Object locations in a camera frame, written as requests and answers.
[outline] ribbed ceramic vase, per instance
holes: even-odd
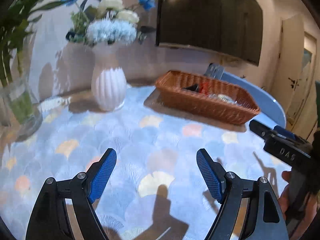
[[[124,105],[127,80],[116,59],[118,45],[98,44],[93,48],[95,66],[91,91],[99,107],[104,111],[115,111]]]

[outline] brown woven basket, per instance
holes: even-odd
[[[183,89],[203,82],[209,84],[209,94],[227,95],[237,104]],[[206,76],[171,70],[157,79],[156,87],[161,100],[168,107],[231,124],[244,124],[260,113],[258,105],[246,90]]]

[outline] white door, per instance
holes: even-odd
[[[296,116],[299,112],[300,107],[305,101],[306,91],[308,90],[308,81],[310,81],[310,72],[312,72],[312,53],[306,49],[304,49],[304,55],[302,60],[302,69],[299,80],[296,84],[296,89],[290,104],[290,107],[287,112],[287,116],[293,120],[296,119]]]
[[[301,73],[304,49],[304,26],[300,14],[282,22],[282,44],[271,95],[287,113],[296,82]]]

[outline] hand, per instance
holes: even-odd
[[[282,172],[282,178],[286,181],[289,182],[291,177],[291,171],[284,171]],[[280,204],[284,219],[285,217],[285,212],[287,211],[290,203],[289,203],[289,185],[287,185],[280,198],[278,199],[278,202]],[[306,215],[301,221],[301,223],[298,225],[297,230],[295,233],[292,235],[290,240],[297,240],[299,239],[303,233],[307,230],[311,222],[313,221],[314,217],[317,214],[317,197],[315,195],[311,195],[308,201],[308,204],[306,206]]]

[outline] table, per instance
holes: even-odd
[[[225,170],[243,179],[265,176],[276,195],[282,192],[286,182],[281,172],[289,167],[263,151],[263,140],[250,132],[248,123],[236,127],[163,111],[165,107],[154,103],[153,90],[129,88],[124,107],[113,113],[88,110],[85,104],[57,107],[44,113],[43,124],[31,138],[4,148],[0,215],[18,240],[25,238],[45,179],[71,179],[107,148],[116,150],[117,163],[93,205],[110,240],[205,238],[220,205],[197,167],[200,148]],[[257,119],[276,125],[264,114]],[[81,239],[71,200],[67,206],[75,237]],[[243,202],[234,239],[245,208]]]

